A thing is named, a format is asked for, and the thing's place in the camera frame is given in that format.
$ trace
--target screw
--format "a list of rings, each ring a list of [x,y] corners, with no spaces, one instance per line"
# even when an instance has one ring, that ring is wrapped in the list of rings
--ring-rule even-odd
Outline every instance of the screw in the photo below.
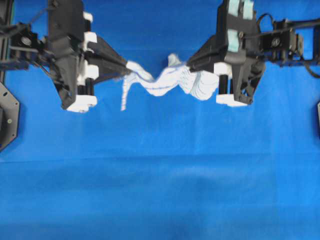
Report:
[[[54,27],[55,29],[59,29],[59,28],[60,28],[60,24],[57,23],[57,22],[55,22],[55,23],[53,24],[53,27]]]
[[[242,39],[242,38],[244,37],[244,35],[245,35],[245,34],[244,34],[244,32],[243,32],[243,31],[239,32],[239,38],[241,38],[241,39]]]
[[[53,0],[51,4],[55,8],[57,8],[59,6],[59,2],[57,0]]]
[[[26,36],[23,36],[21,38],[21,42],[26,46],[31,46],[31,44],[32,44],[32,41]]]
[[[271,45],[272,45],[272,47],[278,47],[279,45],[280,45],[280,43],[281,43],[281,40],[280,40],[280,38],[279,37],[275,37],[273,40],[272,40],[272,43],[271,43]]]

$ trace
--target cable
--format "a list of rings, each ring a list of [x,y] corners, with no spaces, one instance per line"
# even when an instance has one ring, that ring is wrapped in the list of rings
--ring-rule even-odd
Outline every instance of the cable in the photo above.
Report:
[[[320,79],[320,75],[315,73],[314,71],[312,71],[312,69],[310,68],[310,65],[306,62],[304,56],[300,56],[301,60],[303,60],[303,65],[305,67],[305,69],[308,71],[308,73],[314,77],[315,79]]]
[[[259,17],[258,21],[256,22],[256,24],[258,25],[258,29],[259,29],[259,32],[260,32],[260,33],[261,33],[260,23],[261,23],[261,21],[262,21],[265,17],[267,17],[267,16],[270,18],[272,25],[273,25],[274,22],[275,22],[274,18],[272,17],[272,15],[271,15],[270,13],[265,13],[265,14],[261,15],[261,16]]]
[[[46,7],[39,11],[27,24],[16,24],[11,26],[0,26],[0,39],[7,39],[11,38],[12,36],[22,32],[23,30],[27,29],[30,25],[36,22],[46,11],[53,10],[53,7]]]
[[[54,73],[50,73],[48,72],[48,70],[42,66],[41,64],[37,63],[37,62],[32,62],[33,65],[35,65],[36,67],[38,68],[41,68],[43,70],[43,72],[49,77],[49,78],[52,78],[52,79],[57,79],[59,76],[57,74],[54,74]]]

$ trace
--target black mounting plate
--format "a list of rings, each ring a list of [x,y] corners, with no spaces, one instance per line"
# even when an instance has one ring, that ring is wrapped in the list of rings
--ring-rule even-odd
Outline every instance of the black mounting plate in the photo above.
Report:
[[[2,123],[0,125],[0,152],[6,148],[18,134],[20,103],[0,82],[0,109]]]

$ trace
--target blue backdrop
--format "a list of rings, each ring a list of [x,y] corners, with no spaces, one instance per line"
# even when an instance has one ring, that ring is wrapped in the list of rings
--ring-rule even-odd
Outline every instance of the blue backdrop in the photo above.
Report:
[[[29,21],[46,0],[16,0]],[[216,32],[220,0],[85,0],[92,29],[155,77]],[[320,17],[318,0],[257,0],[276,20]],[[270,29],[268,21],[263,29]],[[47,34],[43,16],[33,25]],[[311,31],[303,32],[307,56]],[[255,102],[228,108],[176,88],[96,87],[88,114],[63,111],[40,69],[7,74],[19,136],[0,153],[0,240],[318,240],[320,81],[267,64]]]

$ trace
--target white cloth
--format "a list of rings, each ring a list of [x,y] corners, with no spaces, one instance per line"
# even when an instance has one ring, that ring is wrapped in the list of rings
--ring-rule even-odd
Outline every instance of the white cloth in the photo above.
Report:
[[[189,67],[175,54],[168,57],[168,67],[157,79],[138,63],[128,61],[126,67],[132,70],[132,73],[123,78],[122,111],[126,109],[128,93],[134,83],[140,83],[148,93],[156,97],[165,95],[179,85],[186,94],[191,94],[201,101],[210,99],[219,85],[216,74],[207,71],[191,73]]]

